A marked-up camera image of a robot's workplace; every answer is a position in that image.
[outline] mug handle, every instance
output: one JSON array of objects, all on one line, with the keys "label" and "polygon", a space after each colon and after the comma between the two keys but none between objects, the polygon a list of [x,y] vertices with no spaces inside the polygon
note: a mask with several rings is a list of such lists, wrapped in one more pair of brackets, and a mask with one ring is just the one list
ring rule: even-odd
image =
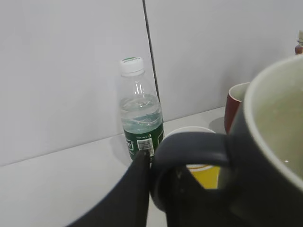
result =
[{"label": "mug handle", "polygon": [[161,142],[151,167],[151,196],[160,210],[165,210],[159,193],[160,184],[170,169],[188,164],[231,166],[226,138],[226,135],[208,132],[182,132]]}]

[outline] bottle top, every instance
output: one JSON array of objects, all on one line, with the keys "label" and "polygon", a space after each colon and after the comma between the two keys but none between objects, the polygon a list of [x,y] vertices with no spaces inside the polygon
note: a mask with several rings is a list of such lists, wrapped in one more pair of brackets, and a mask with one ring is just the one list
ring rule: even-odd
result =
[{"label": "bottle top", "polygon": [[299,31],[299,39],[298,42],[303,43],[303,31]]},{"label": "bottle top", "polygon": [[144,73],[143,59],[140,57],[125,58],[120,61],[120,70],[123,76],[138,76]]}]

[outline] plastic water bottle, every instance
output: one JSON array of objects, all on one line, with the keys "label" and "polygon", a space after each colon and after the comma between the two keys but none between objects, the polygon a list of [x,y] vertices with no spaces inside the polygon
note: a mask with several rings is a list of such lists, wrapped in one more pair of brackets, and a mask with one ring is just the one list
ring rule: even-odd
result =
[{"label": "plastic water bottle", "polygon": [[139,150],[148,150],[151,160],[163,139],[162,110],[146,78],[140,57],[120,61],[120,110],[131,159]]}]

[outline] green bottle label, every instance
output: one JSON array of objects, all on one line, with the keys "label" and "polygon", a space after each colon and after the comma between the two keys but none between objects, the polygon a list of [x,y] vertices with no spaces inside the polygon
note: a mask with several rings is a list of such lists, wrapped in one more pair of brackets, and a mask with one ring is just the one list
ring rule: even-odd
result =
[{"label": "green bottle label", "polygon": [[163,133],[163,124],[150,132],[142,134],[134,134],[124,130],[131,159],[134,159],[139,150],[148,150],[152,161],[155,150],[163,140]]}]

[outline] water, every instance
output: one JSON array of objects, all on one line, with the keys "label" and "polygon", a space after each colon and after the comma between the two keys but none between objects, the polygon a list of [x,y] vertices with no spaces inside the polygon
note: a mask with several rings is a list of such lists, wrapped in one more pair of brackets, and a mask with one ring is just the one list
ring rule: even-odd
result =
[{"label": "water", "polygon": [[135,134],[150,132],[162,122],[162,110],[158,98],[144,95],[120,102],[122,124],[125,131]]}]

